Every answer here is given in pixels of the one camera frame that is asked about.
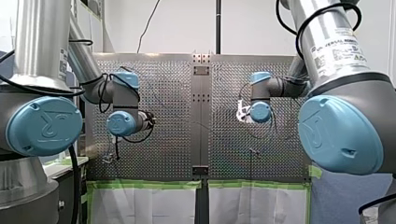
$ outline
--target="pegboard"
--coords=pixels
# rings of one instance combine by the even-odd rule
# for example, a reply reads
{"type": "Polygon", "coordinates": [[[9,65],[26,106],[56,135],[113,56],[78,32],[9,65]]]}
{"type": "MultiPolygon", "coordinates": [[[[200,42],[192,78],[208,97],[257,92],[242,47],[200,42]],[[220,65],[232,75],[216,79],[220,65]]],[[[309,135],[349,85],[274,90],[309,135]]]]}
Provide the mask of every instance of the pegboard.
{"type": "MultiPolygon", "coordinates": [[[[106,131],[112,110],[101,114],[98,106],[87,105],[87,150],[90,157],[89,179],[191,179],[191,56],[148,56],[109,54],[97,57],[104,73],[127,66],[139,76],[139,109],[152,112],[158,122],[150,138],[140,144],[120,142],[120,160],[107,163],[114,154],[106,131]]],[[[149,131],[131,138],[142,139],[149,131]]]]}
{"type": "MultiPolygon", "coordinates": [[[[100,54],[96,58],[106,73],[119,70],[121,65],[133,68],[140,79],[139,108],[154,113],[158,120],[146,142],[121,142],[120,160],[106,163],[104,155],[114,152],[106,132],[111,109],[100,114],[96,105],[87,105],[89,179],[191,180],[192,166],[198,161],[208,165],[211,179],[307,181],[309,159],[297,134],[302,100],[272,99],[276,114],[272,124],[241,123],[235,116],[238,92],[249,82],[250,75],[270,71],[282,76],[292,57],[213,55],[205,65],[209,74],[202,77],[193,74],[196,62],[190,54],[100,54]],[[199,90],[205,90],[202,103],[197,103],[197,95],[193,96],[199,90]],[[201,140],[197,146],[194,136],[208,144],[201,140]],[[197,160],[197,155],[208,160],[197,160]]],[[[249,90],[249,86],[242,89],[246,102],[249,90]]]]}
{"type": "Polygon", "coordinates": [[[250,75],[287,74],[291,57],[217,56],[212,58],[212,111],[209,178],[306,182],[309,159],[297,134],[300,100],[271,98],[275,116],[265,124],[235,118],[238,93],[249,104],[250,75]]]}

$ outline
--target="white sticker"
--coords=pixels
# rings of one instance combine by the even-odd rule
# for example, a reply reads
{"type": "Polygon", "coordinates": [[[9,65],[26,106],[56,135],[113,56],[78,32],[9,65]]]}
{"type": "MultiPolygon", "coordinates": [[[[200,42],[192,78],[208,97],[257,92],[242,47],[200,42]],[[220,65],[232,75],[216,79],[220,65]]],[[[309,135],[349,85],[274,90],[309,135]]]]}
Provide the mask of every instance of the white sticker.
{"type": "Polygon", "coordinates": [[[67,73],[67,50],[61,49],[60,58],[59,58],[59,76],[60,80],[66,81],[66,73],[67,73]]]}
{"type": "Polygon", "coordinates": [[[335,32],[339,36],[327,39],[323,44],[311,49],[319,76],[329,77],[345,66],[368,68],[367,60],[352,30],[341,28],[335,32]]]}

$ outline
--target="black hose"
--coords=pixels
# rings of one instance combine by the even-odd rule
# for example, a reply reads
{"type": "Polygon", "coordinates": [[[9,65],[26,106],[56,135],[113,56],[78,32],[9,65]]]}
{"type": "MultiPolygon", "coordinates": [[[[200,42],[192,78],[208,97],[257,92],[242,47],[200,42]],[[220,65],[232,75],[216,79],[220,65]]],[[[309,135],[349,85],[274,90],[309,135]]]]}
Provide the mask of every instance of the black hose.
{"type": "Polygon", "coordinates": [[[70,159],[73,167],[73,213],[72,213],[72,224],[78,223],[78,208],[79,208],[79,170],[77,155],[73,145],[69,148],[70,159]]]}
{"type": "Polygon", "coordinates": [[[216,0],[216,54],[221,54],[221,0],[216,0]]]}

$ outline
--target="industrial robot arm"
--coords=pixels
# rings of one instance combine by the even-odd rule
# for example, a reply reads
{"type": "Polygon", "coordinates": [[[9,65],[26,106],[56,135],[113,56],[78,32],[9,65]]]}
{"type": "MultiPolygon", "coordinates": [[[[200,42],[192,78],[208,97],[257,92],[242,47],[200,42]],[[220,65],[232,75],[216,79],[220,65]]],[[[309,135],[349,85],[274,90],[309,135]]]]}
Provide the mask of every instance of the industrial robot arm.
{"type": "Polygon", "coordinates": [[[368,66],[347,20],[345,8],[361,16],[352,5],[357,2],[282,0],[298,29],[299,56],[287,85],[279,85],[270,73],[252,75],[250,116],[266,122],[270,97],[282,96],[280,92],[299,96],[304,87],[295,82],[303,81],[305,65],[312,88],[300,110],[298,131],[311,160],[336,173],[394,174],[396,94],[389,77],[368,66]]]}
{"type": "MultiPolygon", "coordinates": [[[[82,39],[76,19],[70,17],[70,39],[82,39]]],[[[118,137],[129,136],[152,129],[154,117],[138,109],[140,101],[138,76],[132,72],[116,72],[104,78],[86,45],[69,45],[69,64],[82,88],[83,99],[91,104],[113,104],[113,113],[108,117],[108,131],[118,137]]]]}

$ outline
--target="blue joint cap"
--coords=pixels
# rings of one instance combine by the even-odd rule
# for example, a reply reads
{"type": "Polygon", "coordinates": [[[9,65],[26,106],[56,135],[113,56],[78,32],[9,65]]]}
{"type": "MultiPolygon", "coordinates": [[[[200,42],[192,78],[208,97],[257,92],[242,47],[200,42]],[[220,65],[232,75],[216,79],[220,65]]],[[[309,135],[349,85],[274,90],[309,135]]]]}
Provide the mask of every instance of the blue joint cap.
{"type": "Polygon", "coordinates": [[[250,85],[254,85],[258,82],[264,81],[271,78],[271,73],[269,72],[256,72],[250,76],[250,85]]]}
{"type": "Polygon", "coordinates": [[[298,132],[311,160],[328,171],[369,175],[382,166],[384,152],[375,127],[338,97],[320,95],[306,101],[298,132]]]}
{"type": "Polygon", "coordinates": [[[271,107],[265,102],[257,102],[250,109],[250,117],[257,123],[264,123],[271,118],[271,107]]]}
{"type": "Polygon", "coordinates": [[[135,128],[134,117],[125,111],[116,111],[107,119],[108,131],[117,137],[129,136],[134,133],[135,128]]]}
{"type": "Polygon", "coordinates": [[[15,112],[7,124],[6,139],[23,156],[52,156],[68,149],[81,128],[76,105],[63,97],[44,96],[15,112]]]}
{"type": "MultiPolygon", "coordinates": [[[[135,90],[139,89],[139,77],[137,74],[132,72],[116,72],[114,75],[131,85],[135,90]]],[[[125,83],[121,82],[117,78],[114,78],[113,80],[120,85],[126,86],[125,83]]]]}

